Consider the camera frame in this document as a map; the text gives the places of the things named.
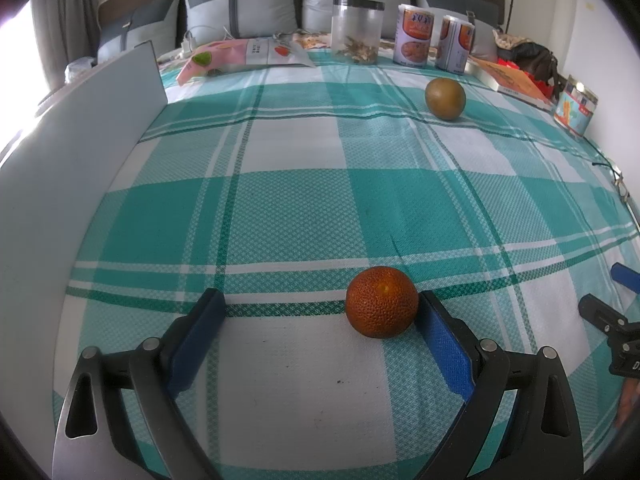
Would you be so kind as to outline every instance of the book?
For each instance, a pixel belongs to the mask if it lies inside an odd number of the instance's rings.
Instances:
[[[553,107],[553,103],[522,70],[469,56],[465,74],[474,76],[491,90],[510,95],[541,110],[548,112]]]

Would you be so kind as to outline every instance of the white board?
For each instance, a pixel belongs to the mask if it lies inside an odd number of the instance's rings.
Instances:
[[[0,161],[0,412],[50,475],[66,284],[89,223],[166,105],[150,43],[66,88]]]

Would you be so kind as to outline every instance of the can label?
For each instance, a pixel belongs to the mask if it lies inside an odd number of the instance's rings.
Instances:
[[[584,136],[593,112],[579,103],[568,92],[564,91],[560,94],[558,105],[554,112],[554,119],[562,124],[565,129],[577,136]]]
[[[422,68],[429,57],[434,16],[428,10],[407,4],[398,6],[398,9],[394,61]]]
[[[475,30],[476,28],[469,22],[444,16],[440,29],[436,67],[456,74],[464,73]]]

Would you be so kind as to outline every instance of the pink package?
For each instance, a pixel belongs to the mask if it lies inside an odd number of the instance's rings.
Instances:
[[[214,41],[198,47],[178,74],[178,85],[220,67],[301,64],[315,67],[299,44],[273,38]]]

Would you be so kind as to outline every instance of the plastic bag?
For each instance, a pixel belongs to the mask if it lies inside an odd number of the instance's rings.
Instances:
[[[65,85],[71,83],[85,72],[91,70],[95,65],[95,57],[81,57],[69,63],[65,68]]]
[[[560,95],[558,60],[546,46],[526,41],[511,49],[499,48],[498,56],[506,61],[514,62],[520,70],[531,74],[535,81],[548,84],[552,80],[553,89],[551,92],[553,97],[558,99]]]
[[[215,69],[288,64],[315,67],[304,49],[293,41],[274,38],[214,41],[194,51],[180,70],[177,81],[182,86],[192,77],[205,75]]]

